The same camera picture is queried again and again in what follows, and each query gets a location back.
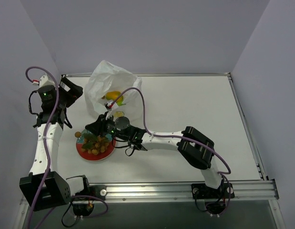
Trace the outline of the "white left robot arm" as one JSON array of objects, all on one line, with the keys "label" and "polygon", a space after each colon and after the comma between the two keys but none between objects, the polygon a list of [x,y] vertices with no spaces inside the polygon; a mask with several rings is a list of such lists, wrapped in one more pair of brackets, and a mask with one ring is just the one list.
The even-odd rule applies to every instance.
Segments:
[{"label": "white left robot arm", "polygon": [[44,75],[36,93],[41,98],[42,108],[34,125],[38,142],[29,175],[20,179],[20,189],[33,211],[66,205],[74,195],[86,200],[91,194],[86,176],[65,179],[58,173],[57,162],[63,129],[72,127],[66,117],[67,108],[82,96],[83,88],[66,77],[56,86]]}]

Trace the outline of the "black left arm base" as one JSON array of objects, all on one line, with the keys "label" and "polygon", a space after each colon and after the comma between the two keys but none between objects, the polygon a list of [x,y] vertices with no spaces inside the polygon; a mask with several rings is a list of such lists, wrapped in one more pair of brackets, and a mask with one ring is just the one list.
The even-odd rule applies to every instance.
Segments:
[{"label": "black left arm base", "polygon": [[107,187],[105,185],[88,185],[72,198],[74,215],[82,218],[94,218],[106,214],[109,210],[105,202]]}]

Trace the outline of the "white plastic bag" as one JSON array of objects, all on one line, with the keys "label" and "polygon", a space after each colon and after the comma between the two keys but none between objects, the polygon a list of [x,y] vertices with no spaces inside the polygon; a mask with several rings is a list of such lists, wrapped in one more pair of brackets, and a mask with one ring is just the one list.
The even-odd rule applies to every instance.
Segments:
[{"label": "white plastic bag", "polygon": [[97,119],[100,114],[105,113],[107,109],[104,104],[110,101],[106,100],[106,93],[119,91],[121,92],[119,97],[124,96],[124,105],[119,106],[113,117],[126,116],[130,121],[140,119],[142,101],[139,92],[131,89],[122,94],[126,89],[134,87],[142,89],[140,77],[108,61],[100,62],[84,88],[84,98],[89,115]]}]

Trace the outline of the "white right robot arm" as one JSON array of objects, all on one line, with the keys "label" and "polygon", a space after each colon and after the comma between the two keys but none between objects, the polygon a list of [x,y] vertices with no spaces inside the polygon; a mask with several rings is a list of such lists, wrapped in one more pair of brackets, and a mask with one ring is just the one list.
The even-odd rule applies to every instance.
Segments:
[{"label": "white right robot arm", "polygon": [[127,143],[133,151],[172,150],[178,151],[194,168],[201,171],[207,193],[212,197],[219,196],[223,190],[222,176],[216,163],[212,162],[214,142],[195,128],[188,126],[183,131],[172,133],[149,132],[132,126],[125,117],[106,117],[99,115],[98,119],[85,126],[85,129],[96,135],[111,135]]}]

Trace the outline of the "fake longan bunch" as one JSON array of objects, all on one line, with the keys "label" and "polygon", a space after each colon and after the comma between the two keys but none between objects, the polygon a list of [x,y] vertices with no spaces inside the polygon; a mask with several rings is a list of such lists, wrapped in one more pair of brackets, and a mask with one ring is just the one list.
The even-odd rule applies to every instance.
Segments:
[{"label": "fake longan bunch", "polygon": [[109,139],[106,137],[96,136],[90,132],[79,132],[75,134],[77,138],[76,147],[79,153],[87,153],[97,156],[103,154],[109,146]]}]

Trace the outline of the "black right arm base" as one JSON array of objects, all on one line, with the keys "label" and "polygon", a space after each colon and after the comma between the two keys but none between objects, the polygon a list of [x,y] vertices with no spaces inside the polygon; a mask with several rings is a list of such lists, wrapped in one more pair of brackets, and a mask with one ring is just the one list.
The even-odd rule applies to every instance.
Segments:
[{"label": "black right arm base", "polygon": [[211,217],[220,217],[235,198],[233,185],[221,181],[219,188],[207,187],[205,184],[191,184],[192,197],[196,208]]}]

